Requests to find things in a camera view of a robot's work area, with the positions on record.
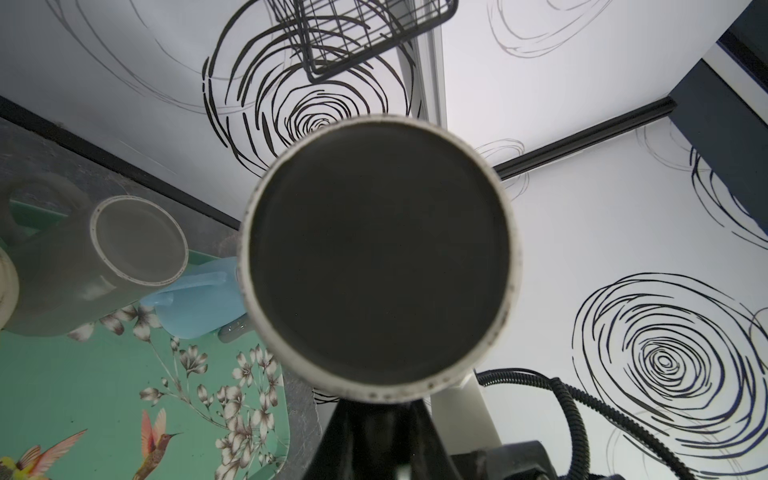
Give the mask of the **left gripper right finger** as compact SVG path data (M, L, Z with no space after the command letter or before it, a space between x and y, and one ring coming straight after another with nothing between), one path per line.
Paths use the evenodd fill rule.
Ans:
M390 405L384 479L460 479L422 400Z

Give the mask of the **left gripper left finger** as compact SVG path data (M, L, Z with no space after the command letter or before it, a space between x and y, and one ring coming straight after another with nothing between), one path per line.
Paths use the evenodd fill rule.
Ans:
M383 479L374 459L374 421L384 406L340 400L304 479Z

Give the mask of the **black mug white interior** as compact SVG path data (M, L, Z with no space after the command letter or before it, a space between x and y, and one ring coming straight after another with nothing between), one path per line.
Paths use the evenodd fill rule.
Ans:
M395 404L484 359L516 304L522 252L501 181L472 147L370 115L278 157L248 202L238 272L287 368L332 395Z

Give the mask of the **green floral tray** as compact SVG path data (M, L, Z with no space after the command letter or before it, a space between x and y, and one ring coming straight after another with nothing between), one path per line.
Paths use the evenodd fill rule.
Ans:
M50 479L130 479L146 426L170 440L155 479L270 479L290 429L282 372L254 333L183 340L146 307L55 337L1 335L1 453L63 445Z

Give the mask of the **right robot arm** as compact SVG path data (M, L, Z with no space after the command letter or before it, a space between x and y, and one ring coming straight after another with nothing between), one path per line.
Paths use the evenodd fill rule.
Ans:
M558 475L546 449L538 441L502 444L481 389L519 385L547 390L564 415L570 441L567 472ZM432 398L433 419L449 455L466 479L600 479L591 471L586 426L577 407L582 404L621 432L646 447L678 479L692 479L692 471L668 447L629 416L594 396L533 370L492 369L467 376L462 383Z

